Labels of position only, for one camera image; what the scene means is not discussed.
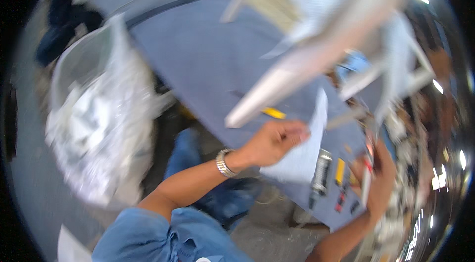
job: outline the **silver watch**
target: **silver watch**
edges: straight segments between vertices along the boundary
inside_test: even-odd
[[[219,170],[219,172],[221,172],[225,177],[229,177],[229,178],[235,177],[239,174],[239,172],[234,173],[231,170],[229,170],[228,166],[224,162],[224,156],[227,153],[232,152],[232,151],[234,151],[234,149],[232,149],[232,148],[223,149],[222,151],[217,153],[216,160],[215,160],[216,161],[216,167]]]

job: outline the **yellow object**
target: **yellow object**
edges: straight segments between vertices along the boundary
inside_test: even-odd
[[[345,174],[345,161],[338,158],[338,166],[336,167],[335,181],[336,184],[341,186],[343,184],[343,175]]]
[[[271,116],[273,118],[278,118],[278,119],[285,119],[286,114],[283,113],[282,111],[279,111],[275,108],[271,107],[266,107],[265,109],[262,110],[263,113],[265,113],[268,116]]]
[[[181,115],[185,116],[187,119],[196,120],[195,116],[193,116],[193,114],[188,110],[188,108],[186,108],[182,104],[180,104],[180,113]]]

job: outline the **paper sheet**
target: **paper sheet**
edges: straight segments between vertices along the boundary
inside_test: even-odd
[[[261,167],[260,173],[282,183],[308,183],[313,180],[323,132],[327,123],[328,98],[323,88],[317,93],[315,111],[308,125],[310,138],[294,147],[277,164]]]

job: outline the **plastic bag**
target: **plastic bag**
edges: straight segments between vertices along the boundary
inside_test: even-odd
[[[122,14],[74,43],[58,60],[46,125],[65,182],[102,208],[136,204],[151,165],[153,120],[173,102],[171,92],[155,93]]]

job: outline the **gray table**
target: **gray table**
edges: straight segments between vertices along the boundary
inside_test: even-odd
[[[236,20],[220,24],[219,17],[230,0],[91,0],[104,16],[125,12],[130,34],[150,67],[175,95],[225,145],[242,146],[269,116],[261,114],[242,128],[224,127],[224,117],[237,104],[232,90],[247,92],[265,71],[278,60],[260,59],[283,34],[249,7]],[[307,121],[312,116],[317,89],[323,87],[329,99],[328,118],[349,110],[338,99],[335,88],[325,77],[303,87],[275,107],[288,119]],[[352,153],[345,150],[348,144]],[[322,148],[335,159],[351,162],[363,152],[364,135],[356,122],[326,131]],[[328,195],[320,199],[313,212],[318,220],[335,230],[362,212],[351,215],[350,206],[358,197],[348,191],[341,213],[334,210],[340,189],[334,184],[336,165],[330,170]],[[275,183],[290,199],[308,211],[307,186]]]

